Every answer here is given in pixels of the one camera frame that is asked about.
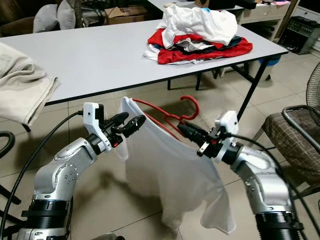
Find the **gray pillow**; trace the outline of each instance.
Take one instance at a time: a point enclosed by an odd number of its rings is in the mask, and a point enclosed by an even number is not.
[[[63,0],[60,3],[57,18],[61,30],[74,29],[76,26],[75,10],[69,5],[67,0]]]
[[[57,4],[48,4],[39,9],[33,21],[34,33],[52,31],[56,27],[58,24],[57,7]]]

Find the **desk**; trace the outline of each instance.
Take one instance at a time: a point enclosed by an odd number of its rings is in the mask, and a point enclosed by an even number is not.
[[[285,48],[238,27],[237,35],[253,43],[245,55],[207,60],[199,64],[159,65],[142,56],[147,39],[160,20],[96,26],[0,38],[24,52],[61,85],[46,105],[116,92],[152,83],[232,66],[252,85],[238,113],[243,114],[270,57],[287,54]],[[236,65],[265,59],[255,78]]]
[[[195,1],[187,1],[187,0],[171,0],[171,1],[170,0],[148,0],[148,2],[152,3],[162,12],[166,10],[166,7],[164,7],[164,4],[167,4],[167,3],[176,3],[176,5],[181,8],[190,8],[190,9],[194,7],[199,8],[199,6],[195,4]],[[234,8],[228,8],[224,10],[231,11],[231,10],[240,10],[240,9],[244,9],[244,8],[242,6],[235,5]]]

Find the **tiled floor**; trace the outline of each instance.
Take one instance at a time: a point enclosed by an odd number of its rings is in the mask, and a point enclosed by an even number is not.
[[[261,81],[250,104],[239,122],[241,135],[253,137],[261,127],[265,117],[281,111],[286,106],[305,102],[306,83],[319,59],[313,55],[298,56],[290,53],[283,56],[272,70],[270,81]],[[32,132],[26,133],[22,126],[0,118],[0,129],[12,131],[16,135],[14,148],[0,161],[0,182],[8,189],[14,184],[22,166],[39,144],[40,140],[63,118],[82,108],[83,102],[104,104],[108,116],[118,110],[121,97],[128,96],[152,102],[177,114],[191,114],[193,106],[187,101],[179,101],[179,96],[189,94],[200,104],[200,116],[194,122],[209,129],[215,118],[223,111],[239,110],[249,83],[235,72],[227,73],[224,78],[213,79],[211,72],[202,76],[199,91],[195,91],[196,77],[188,76],[172,81],[172,90],[167,91],[166,82],[123,90],[116,93],[99,95],[87,99],[70,101],[45,107],[34,122]],[[144,111],[159,117],[148,107]],[[41,154],[27,171],[17,196],[22,199],[21,205],[13,205],[10,212],[20,216],[30,204],[33,193],[33,180],[37,169],[51,161],[53,155],[63,146],[78,137],[86,135],[83,120],[80,116],[66,123],[45,145]],[[259,141],[267,146],[271,143],[265,135]],[[183,142],[195,147],[187,139]],[[272,150],[279,162],[285,159],[277,150]],[[126,185],[125,164],[117,159],[114,152],[102,154],[98,161],[85,171],[77,183],[74,193],[74,210],[72,217],[71,238],[89,240],[108,232],[115,232],[130,240],[257,240],[259,234],[254,216],[239,177],[224,164],[216,164],[218,172],[226,185],[230,204],[234,213],[237,229],[225,235],[216,229],[206,229],[200,225],[204,205],[188,212],[179,229],[172,230],[161,223],[161,203],[157,198],[145,198],[133,194]],[[317,220],[320,220],[318,199],[314,194],[305,200]],[[1,209],[5,199],[0,197]],[[318,239],[312,229],[306,213],[297,202],[300,218],[310,240]]]

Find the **pile of clothes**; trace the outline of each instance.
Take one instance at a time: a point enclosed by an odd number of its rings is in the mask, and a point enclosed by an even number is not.
[[[172,5],[143,55],[159,64],[180,65],[247,54],[253,45],[236,35],[237,28],[236,17],[228,11]]]

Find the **cardboard box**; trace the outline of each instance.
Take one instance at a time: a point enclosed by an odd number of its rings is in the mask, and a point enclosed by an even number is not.
[[[145,20],[148,11],[143,6],[113,7],[105,9],[105,18],[108,25],[141,22]]]
[[[232,9],[236,5],[235,0],[195,0],[195,4],[201,8],[211,10]]]

